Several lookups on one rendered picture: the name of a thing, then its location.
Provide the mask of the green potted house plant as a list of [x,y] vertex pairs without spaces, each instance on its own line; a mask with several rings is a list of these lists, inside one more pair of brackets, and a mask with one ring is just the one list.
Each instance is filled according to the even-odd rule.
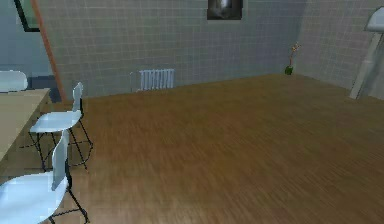
[[293,58],[295,55],[295,52],[301,47],[301,45],[296,42],[292,47],[291,47],[291,53],[289,55],[289,64],[285,67],[285,74],[286,75],[291,75],[293,72]]

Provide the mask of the white pedestal sink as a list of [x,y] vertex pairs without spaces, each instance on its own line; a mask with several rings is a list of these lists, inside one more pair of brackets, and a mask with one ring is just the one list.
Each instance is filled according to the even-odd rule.
[[349,97],[352,99],[359,98],[363,90],[364,83],[374,68],[376,51],[384,37],[384,6],[378,7],[370,15],[364,30],[371,32],[373,36],[369,43],[367,54],[361,63],[359,72],[350,91]]

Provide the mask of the beige wooden table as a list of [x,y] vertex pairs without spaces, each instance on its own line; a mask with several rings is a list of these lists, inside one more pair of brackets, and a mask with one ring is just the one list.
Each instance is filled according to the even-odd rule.
[[0,161],[50,101],[49,94],[49,88],[0,93]]

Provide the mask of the white wall radiator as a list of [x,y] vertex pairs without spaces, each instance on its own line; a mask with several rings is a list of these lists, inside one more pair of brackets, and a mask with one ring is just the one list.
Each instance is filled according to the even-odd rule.
[[140,91],[170,89],[174,87],[174,69],[140,71]]

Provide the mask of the dark framed wall picture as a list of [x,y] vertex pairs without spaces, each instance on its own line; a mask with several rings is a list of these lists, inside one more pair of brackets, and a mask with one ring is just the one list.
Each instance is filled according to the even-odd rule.
[[243,0],[208,0],[208,20],[241,20]]

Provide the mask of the orange wooden door frame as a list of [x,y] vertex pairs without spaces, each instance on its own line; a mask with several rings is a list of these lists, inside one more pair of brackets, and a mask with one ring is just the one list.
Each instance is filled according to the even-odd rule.
[[56,81],[56,85],[57,85],[61,100],[66,101],[67,96],[66,96],[65,90],[63,88],[63,84],[62,84],[62,81],[60,78],[60,74],[59,74],[59,71],[57,68],[54,54],[52,52],[50,41],[49,41],[49,38],[47,35],[47,31],[46,31],[46,28],[44,26],[44,21],[43,21],[43,18],[41,16],[41,12],[40,12],[40,9],[38,6],[38,0],[30,0],[30,2],[31,2],[32,9],[34,11],[34,14],[35,14],[37,22],[38,22],[41,38],[42,38],[44,48],[45,48],[45,51],[46,51],[46,54],[47,54],[47,57],[48,57],[48,60],[49,60],[50,66],[51,66],[51,70],[53,72],[53,75],[54,75],[54,78]]

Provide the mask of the black framed wall picture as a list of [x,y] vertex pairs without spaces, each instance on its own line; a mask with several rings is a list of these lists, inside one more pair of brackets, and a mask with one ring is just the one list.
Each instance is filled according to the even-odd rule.
[[31,0],[13,0],[25,32],[39,32],[39,24]]

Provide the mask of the white chair with black legs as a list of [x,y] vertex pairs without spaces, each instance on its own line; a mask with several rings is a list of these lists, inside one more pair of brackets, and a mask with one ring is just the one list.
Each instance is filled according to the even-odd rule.
[[[77,147],[77,150],[79,152],[81,161],[77,163],[77,166],[83,165],[85,170],[88,170],[87,167],[87,161],[90,159],[91,152],[93,149],[93,142],[90,139],[83,123],[82,118],[84,117],[84,111],[83,111],[83,101],[82,101],[82,95],[83,95],[83,89],[84,86],[81,82],[78,82],[76,86],[73,88],[73,105],[72,109],[70,111],[60,111],[60,112],[49,112],[43,114],[41,117],[37,119],[37,122],[29,129],[28,134],[33,142],[33,146],[36,148],[41,162],[41,168],[46,171],[46,165],[45,161],[47,160],[49,154],[52,152],[52,150],[49,150],[47,155],[44,156],[41,146],[40,146],[40,139],[41,137],[49,133],[52,137],[52,140],[54,142],[54,145],[57,145],[54,134],[56,132],[61,132],[64,130],[68,130],[71,134],[74,141],[72,144],[75,144]],[[80,124],[84,135],[86,137],[86,142],[89,144],[89,151],[88,156],[84,157],[79,145],[81,144],[81,141],[78,141],[74,135],[73,128]]]
[[24,91],[28,87],[27,76],[21,71],[0,71],[0,92]]
[[42,224],[71,212],[80,212],[84,224],[90,219],[72,192],[68,162],[69,133],[61,138],[52,154],[52,170],[12,178],[0,185],[0,224]]

